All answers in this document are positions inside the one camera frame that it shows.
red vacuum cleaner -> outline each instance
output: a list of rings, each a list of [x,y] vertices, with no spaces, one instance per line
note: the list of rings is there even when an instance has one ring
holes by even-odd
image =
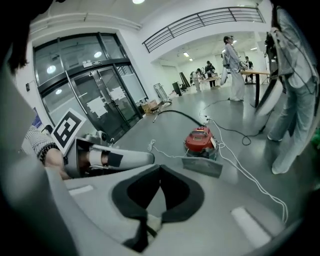
[[[195,128],[183,141],[184,149],[188,157],[199,157],[216,160],[218,155],[218,142],[214,138],[212,132],[204,124],[200,123],[193,117],[177,111],[165,110],[156,115],[153,122],[157,120],[158,115],[165,112],[176,112],[194,121],[199,127]]]

glass door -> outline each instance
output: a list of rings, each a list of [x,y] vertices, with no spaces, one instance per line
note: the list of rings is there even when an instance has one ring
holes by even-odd
[[[75,93],[96,129],[104,131],[109,140],[117,141],[130,126],[124,119],[104,84],[97,81],[97,71],[86,72],[70,80]]]
[[[138,109],[136,105],[133,105],[132,99],[130,100],[130,95],[126,92],[126,88],[122,85],[114,68],[110,66],[98,69],[96,79],[103,82],[105,89],[125,120],[131,127],[134,126],[140,120]]]

cardboard box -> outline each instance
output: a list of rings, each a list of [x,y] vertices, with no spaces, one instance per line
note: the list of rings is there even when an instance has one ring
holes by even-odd
[[[155,100],[152,100],[150,102],[147,102],[141,105],[144,113],[146,113],[147,115],[152,115],[153,112],[151,111],[151,109],[155,109],[157,106],[158,104]]]

railing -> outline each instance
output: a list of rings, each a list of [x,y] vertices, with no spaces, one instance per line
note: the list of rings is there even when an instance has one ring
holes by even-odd
[[[167,25],[154,33],[142,44],[149,53],[159,46],[186,32],[198,28],[224,22],[260,22],[264,23],[262,15],[255,7],[223,7],[201,11]]]

hand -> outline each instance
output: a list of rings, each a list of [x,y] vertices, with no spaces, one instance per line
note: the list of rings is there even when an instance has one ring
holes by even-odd
[[[57,170],[63,180],[68,180],[70,177],[65,171],[64,159],[60,150],[51,148],[45,155],[44,167],[50,167]]]

